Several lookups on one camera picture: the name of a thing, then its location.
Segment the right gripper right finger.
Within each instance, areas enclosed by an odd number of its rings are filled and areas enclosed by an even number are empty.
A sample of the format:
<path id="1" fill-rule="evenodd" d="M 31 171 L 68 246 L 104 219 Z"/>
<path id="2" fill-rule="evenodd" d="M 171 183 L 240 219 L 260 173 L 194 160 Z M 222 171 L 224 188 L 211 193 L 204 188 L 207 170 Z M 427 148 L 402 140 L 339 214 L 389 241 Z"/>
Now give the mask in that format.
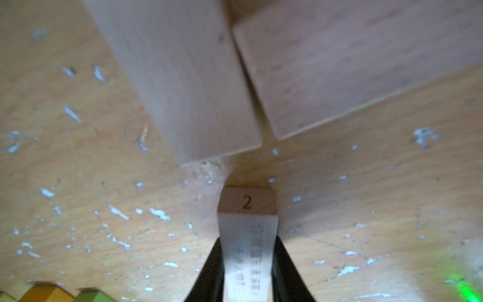
<path id="1" fill-rule="evenodd" d="M 276 237 L 272 260 L 274 302 L 315 302 L 280 237 Z"/>

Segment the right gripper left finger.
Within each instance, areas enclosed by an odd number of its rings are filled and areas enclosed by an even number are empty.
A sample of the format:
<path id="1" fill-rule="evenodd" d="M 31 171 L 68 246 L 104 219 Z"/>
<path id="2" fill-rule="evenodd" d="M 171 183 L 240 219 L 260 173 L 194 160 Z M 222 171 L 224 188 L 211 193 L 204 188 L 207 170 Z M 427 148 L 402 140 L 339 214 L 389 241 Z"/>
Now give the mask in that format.
<path id="1" fill-rule="evenodd" d="M 218 238 L 185 302 L 223 302 L 225 268 Z"/>

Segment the natural wood block bottom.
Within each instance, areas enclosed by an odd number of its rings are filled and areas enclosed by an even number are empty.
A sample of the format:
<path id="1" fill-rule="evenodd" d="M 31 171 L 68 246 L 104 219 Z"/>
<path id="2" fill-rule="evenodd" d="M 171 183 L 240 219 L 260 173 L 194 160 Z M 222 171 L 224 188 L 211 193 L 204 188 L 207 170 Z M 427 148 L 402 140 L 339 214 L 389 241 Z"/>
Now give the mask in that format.
<path id="1" fill-rule="evenodd" d="M 279 223 L 274 190 L 225 187 L 217 217 L 225 301 L 267 301 Z"/>

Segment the natural wood block short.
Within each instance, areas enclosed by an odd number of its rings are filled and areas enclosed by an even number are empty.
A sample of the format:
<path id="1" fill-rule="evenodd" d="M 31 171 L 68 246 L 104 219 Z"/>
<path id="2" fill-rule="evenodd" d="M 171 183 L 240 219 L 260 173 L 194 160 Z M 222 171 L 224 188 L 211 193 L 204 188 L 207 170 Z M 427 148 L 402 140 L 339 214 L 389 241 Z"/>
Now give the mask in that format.
<path id="1" fill-rule="evenodd" d="M 233 33 L 279 140 L 482 60 L 481 1 L 279 1 Z"/>

